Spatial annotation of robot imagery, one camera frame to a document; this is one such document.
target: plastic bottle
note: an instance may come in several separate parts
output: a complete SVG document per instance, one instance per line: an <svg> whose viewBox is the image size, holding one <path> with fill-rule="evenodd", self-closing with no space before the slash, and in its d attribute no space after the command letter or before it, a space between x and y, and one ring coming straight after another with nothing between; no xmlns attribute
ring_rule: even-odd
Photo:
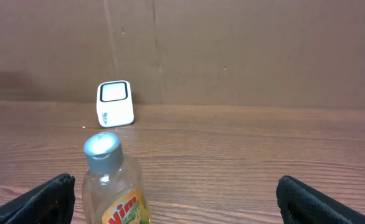
<svg viewBox="0 0 365 224"><path fill-rule="evenodd" d="M88 163L82 197L88 224L151 224L141 167L123 155L116 134L102 132L84 145Z"/></svg>

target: wooden table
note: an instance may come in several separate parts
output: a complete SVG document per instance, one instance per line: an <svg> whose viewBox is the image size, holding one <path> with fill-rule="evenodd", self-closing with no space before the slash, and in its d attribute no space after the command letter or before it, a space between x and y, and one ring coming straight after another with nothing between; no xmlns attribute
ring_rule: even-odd
<svg viewBox="0 0 365 224"><path fill-rule="evenodd" d="M106 131L140 161L154 223L282 223L283 175L365 214L365 111L135 108L135 124ZM100 131L93 103L0 101L0 205L67 172L85 223L82 148Z"/></svg>

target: yellow label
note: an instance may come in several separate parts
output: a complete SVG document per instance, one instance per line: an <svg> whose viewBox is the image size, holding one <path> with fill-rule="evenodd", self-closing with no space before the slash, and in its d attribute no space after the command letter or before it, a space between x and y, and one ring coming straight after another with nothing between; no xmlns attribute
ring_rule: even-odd
<svg viewBox="0 0 365 224"><path fill-rule="evenodd" d="M113 203L102 216L103 224L151 224L148 204L141 190L132 190Z"/></svg>

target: brown wall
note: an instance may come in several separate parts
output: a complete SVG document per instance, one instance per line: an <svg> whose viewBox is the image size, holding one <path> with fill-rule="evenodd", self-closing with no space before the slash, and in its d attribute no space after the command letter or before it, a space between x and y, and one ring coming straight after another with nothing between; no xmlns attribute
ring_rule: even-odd
<svg viewBox="0 0 365 224"><path fill-rule="evenodd" d="M365 1L0 0L0 99L365 108Z"/></svg>

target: bottle cap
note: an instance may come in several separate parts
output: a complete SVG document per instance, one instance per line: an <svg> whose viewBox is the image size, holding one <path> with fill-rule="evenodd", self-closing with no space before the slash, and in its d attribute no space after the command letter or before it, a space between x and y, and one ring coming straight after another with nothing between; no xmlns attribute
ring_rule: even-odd
<svg viewBox="0 0 365 224"><path fill-rule="evenodd" d="M120 139L109 132L98 133L84 144L88 167L94 173L110 174L117 171L123 163Z"/></svg>

